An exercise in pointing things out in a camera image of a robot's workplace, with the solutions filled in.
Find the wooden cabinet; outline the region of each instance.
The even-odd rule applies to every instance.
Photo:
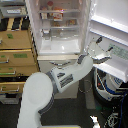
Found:
[[[27,77],[39,71],[36,56],[29,29],[0,32],[0,94],[22,93]],[[19,76],[25,79],[8,81]]]

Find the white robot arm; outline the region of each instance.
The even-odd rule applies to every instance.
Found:
[[[52,105],[54,95],[64,92],[70,85],[85,77],[93,63],[102,63],[110,58],[110,51],[102,50],[98,43],[91,42],[88,55],[81,55],[74,65],[55,67],[50,72],[34,73],[26,81],[17,128],[40,128],[40,115]]]

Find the drawer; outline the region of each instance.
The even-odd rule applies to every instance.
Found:
[[[30,76],[32,73],[38,72],[37,66],[24,66],[24,67],[1,67],[0,77],[15,77],[15,76]]]
[[[0,32],[0,42],[0,49],[31,48],[27,30]]]
[[[0,83],[1,93],[22,93],[25,82],[2,82]]]
[[[0,50],[0,67],[35,65],[31,49]]]
[[[76,62],[78,55],[63,55],[63,56],[38,56],[37,60],[41,72],[47,73],[53,67],[66,67]]]

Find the open refrigerator door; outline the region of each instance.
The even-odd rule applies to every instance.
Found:
[[[123,82],[128,81],[128,1],[92,0],[86,34],[84,52],[88,52],[90,42],[99,37],[99,46],[111,50],[112,59],[94,67],[115,76]]]

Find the shelf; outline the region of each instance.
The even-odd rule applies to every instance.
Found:
[[[51,38],[52,40],[74,40],[79,38],[79,31],[78,30],[53,30],[51,31]]]
[[[123,45],[128,46],[128,42],[126,42],[126,41],[124,41],[124,40],[122,40],[122,39],[119,39],[119,38],[117,38],[117,37],[111,36],[111,35],[109,35],[109,34],[103,33],[103,32],[101,32],[101,31],[98,31],[98,30],[95,30],[95,29],[92,29],[92,28],[91,28],[91,29],[90,29],[90,32],[95,33],[95,34],[98,34],[98,35],[100,35],[100,36],[106,37],[106,38],[108,38],[108,39],[110,39],[110,40],[113,40],[113,41],[115,41],[115,42],[118,42],[118,43],[120,43],[120,44],[123,44]]]
[[[80,53],[78,39],[69,41],[44,41],[39,55],[53,55],[53,54],[74,54]]]
[[[72,20],[72,19],[80,19],[80,18],[78,18],[78,17],[63,17],[63,21],[64,20]],[[48,19],[42,19],[42,20],[53,20],[54,21],[54,18],[53,18],[53,16],[50,16],[50,17],[48,17]]]
[[[72,26],[62,26],[62,27],[51,27],[51,30],[59,30],[59,29],[65,29],[65,30],[71,30],[71,29],[78,29],[79,25],[72,25]]]
[[[79,9],[65,9],[65,10],[40,10],[38,13],[72,13],[80,12]]]
[[[94,15],[94,16],[92,16],[91,20],[102,23],[104,25],[107,25],[107,26],[110,26],[112,28],[115,28],[115,29],[118,29],[120,31],[128,33],[128,26],[125,26],[125,25],[120,24],[118,22],[106,19],[104,17]]]

